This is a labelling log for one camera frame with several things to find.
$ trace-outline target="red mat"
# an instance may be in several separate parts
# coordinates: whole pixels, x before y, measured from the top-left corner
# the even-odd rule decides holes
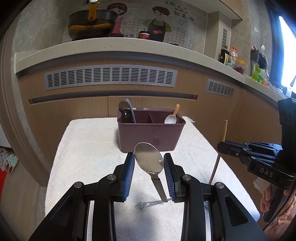
[[[0,200],[1,200],[2,189],[3,189],[3,185],[4,185],[6,175],[7,175],[7,172],[2,172],[0,170]]]

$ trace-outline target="frying pan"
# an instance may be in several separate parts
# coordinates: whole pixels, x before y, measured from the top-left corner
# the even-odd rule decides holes
[[[97,1],[90,1],[89,10],[78,11],[69,16],[68,33],[72,41],[107,37],[111,33],[117,13],[97,7]]]

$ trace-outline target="white tablecloth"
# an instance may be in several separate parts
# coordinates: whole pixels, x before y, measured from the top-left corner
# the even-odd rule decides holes
[[[186,124],[171,155],[175,164],[185,173],[207,183],[210,179],[217,152],[194,127],[190,119],[183,117]],[[59,144],[51,170],[45,200],[45,213],[53,208],[63,194],[76,181],[94,183],[113,173],[122,164],[126,154],[119,150],[118,125],[116,118],[94,118],[73,120],[68,125]],[[169,197],[164,171],[159,175],[165,193]],[[237,177],[221,158],[213,183],[223,182],[257,221],[260,214],[250,196]],[[138,210],[135,204],[159,200],[160,197],[150,179],[137,164],[129,197],[124,203],[114,203],[117,240],[180,240],[183,221],[183,203],[159,204]],[[87,240],[91,240],[92,210],[90,207]],[[210,239],[209,219],[207,240]]]

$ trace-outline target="pan handle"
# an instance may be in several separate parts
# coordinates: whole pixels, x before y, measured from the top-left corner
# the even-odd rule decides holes
[[[98,0],[89,0],[89,15],[87,16],[88,21],[92,22],[96,20],[96,9],[98,6]]]

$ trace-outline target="cartoon boy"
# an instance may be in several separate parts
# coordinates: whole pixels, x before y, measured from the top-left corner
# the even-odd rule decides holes
[[[107,9],[116,12],[118,16],[122,16],[127,12],[128,7],[124,3],[112,3],[107,7]],[[124,37],[124,35],[120,32],[121,23],[123,20],[124,17],[120,17],[116,20],[110,37]]]
[[[160,6],[153,7],[152,10],[156,18],[148,19],[143,24],[148,26],[149,40],[163,42],[165,33],[172,31],[170,25],[164,21],[170,15],[170,11]]]

